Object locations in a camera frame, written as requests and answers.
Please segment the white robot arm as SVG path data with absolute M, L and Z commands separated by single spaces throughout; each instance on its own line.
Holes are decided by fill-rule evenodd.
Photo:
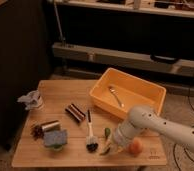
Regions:
M 122 151 L 145 129 L 155 131 L 194 153 L 194 128 L 157 116 L 150 106 L 132 107 L 127 117 L 111 133 L 103 150 Z

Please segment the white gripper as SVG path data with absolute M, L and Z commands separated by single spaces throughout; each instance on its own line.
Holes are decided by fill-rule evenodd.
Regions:
M 112 140 L 107 140 L 104 146 L 104 150 L 112 149 L 113 144 L 117 144 L 118 147 L 115 153 L 121 153 L 125 151 L 125 147 L 129 145 L 132 139 L 136 136 L 137 130 L 131 122 L 128 120 L 120 123 L 112 133 Z

